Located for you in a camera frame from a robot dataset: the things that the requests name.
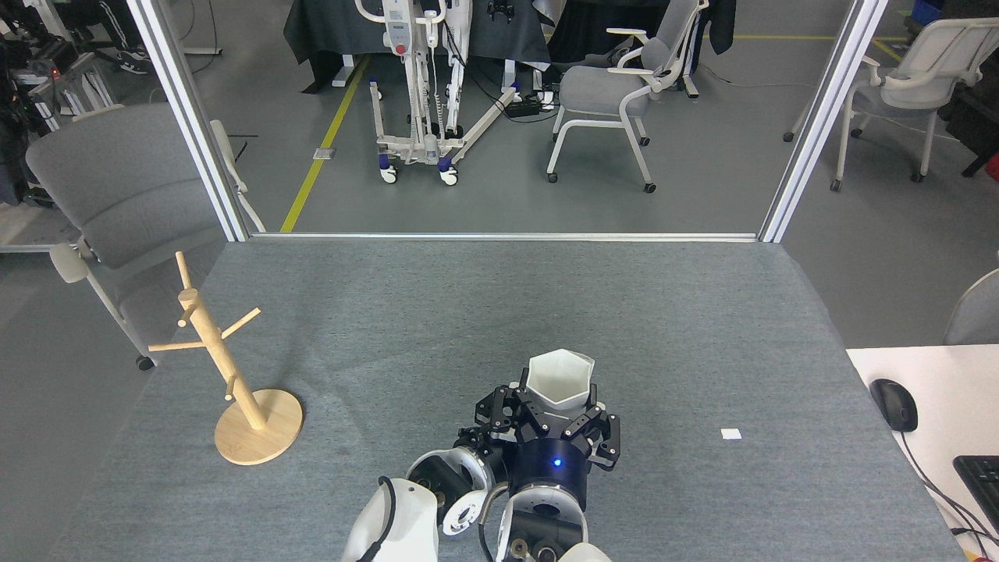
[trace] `metal frame post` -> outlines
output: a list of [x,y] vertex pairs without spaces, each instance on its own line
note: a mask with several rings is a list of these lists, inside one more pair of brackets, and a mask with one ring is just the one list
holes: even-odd
[[760,228],[758,239],[761,242],[779,243],[783,238],[887,4],[888,0],[854,0],[847,13],[808,117]]
[[163,0],[128,0],[128,5],[226,239],[244,242],[247,229],[237,210],[222,153],[213,137],[170,12]]

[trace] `power strip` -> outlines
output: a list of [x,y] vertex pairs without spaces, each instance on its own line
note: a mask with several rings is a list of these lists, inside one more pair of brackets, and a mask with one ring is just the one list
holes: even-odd
[[541,112],[541,102],[536,99],[513,102],[506,106],[506,117],[529,117]]

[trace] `black mouse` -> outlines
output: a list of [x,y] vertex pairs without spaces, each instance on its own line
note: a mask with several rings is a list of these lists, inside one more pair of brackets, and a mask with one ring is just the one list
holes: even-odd
[[877,404],[884,421],[895,431],[912,431],[919,424],[916,401],[905,387],[888,379],[871,383],[871,397]]

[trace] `gray carpet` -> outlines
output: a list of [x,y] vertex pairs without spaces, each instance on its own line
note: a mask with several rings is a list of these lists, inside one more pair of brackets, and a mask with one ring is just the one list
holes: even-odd
[[[264,310],[229,341],[251,387],[301,397],[302,434],[227,463],[224,384],[205,352],[174,352],[53,559],[339,559],[379,475],[449,446],[559,347],[596,360],[622,419],[617,469],[588,486],[613,560],[963,559],[779,246],[255,241],[205,293],[222,325]],[[441,552],[482,559],[471,533]]]

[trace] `wooden base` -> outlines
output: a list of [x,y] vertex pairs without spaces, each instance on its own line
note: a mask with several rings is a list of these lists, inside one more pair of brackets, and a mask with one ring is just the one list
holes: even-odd
[[215,426],[215,446],[234,464],[265,463],[284,453],[302,429],[302,404],[284,390],[269,388],[253,393],[267,425],[250,427],[239,403],[230,406]]

